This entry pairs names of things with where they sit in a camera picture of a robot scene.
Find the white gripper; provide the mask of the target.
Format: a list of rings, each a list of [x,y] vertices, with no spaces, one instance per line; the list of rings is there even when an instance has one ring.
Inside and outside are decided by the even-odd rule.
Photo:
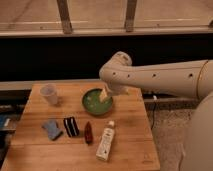
[[[111,96],[126,95],[127,93],[128,91],[125,86],[118,84],[108,84],[107,89],[106,88],[102,89],[99,95],[99,100],[101,103],[103,103],[106,100],[110,99]]]

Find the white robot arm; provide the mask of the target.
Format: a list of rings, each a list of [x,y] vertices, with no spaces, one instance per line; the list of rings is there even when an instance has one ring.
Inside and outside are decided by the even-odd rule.
[[[200,100],[183,144],[179,171],[213,171],[213,60],[133,66],[116,52],[99,70],[100,99],[126,94],[126,86]]]

